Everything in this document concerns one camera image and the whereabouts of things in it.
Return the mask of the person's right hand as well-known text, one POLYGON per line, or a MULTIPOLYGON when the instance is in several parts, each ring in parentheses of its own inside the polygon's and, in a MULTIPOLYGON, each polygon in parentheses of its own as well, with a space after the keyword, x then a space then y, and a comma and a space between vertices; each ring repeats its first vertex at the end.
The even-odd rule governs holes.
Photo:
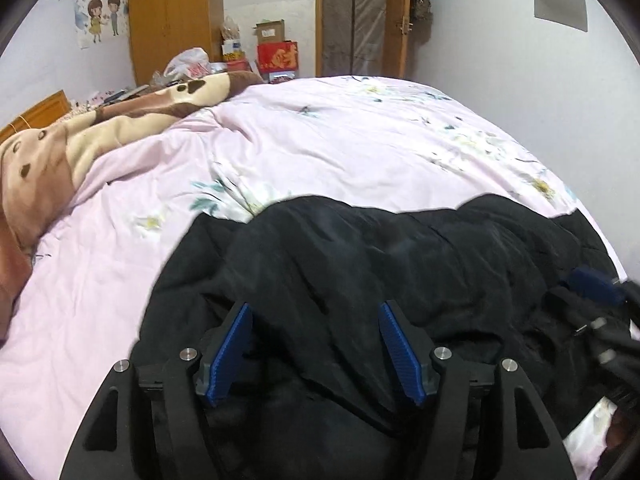
POLYGON ((605 450, 590 476, 597 479, 639 478, 639 417, 618 408, 605 436, 605 450))

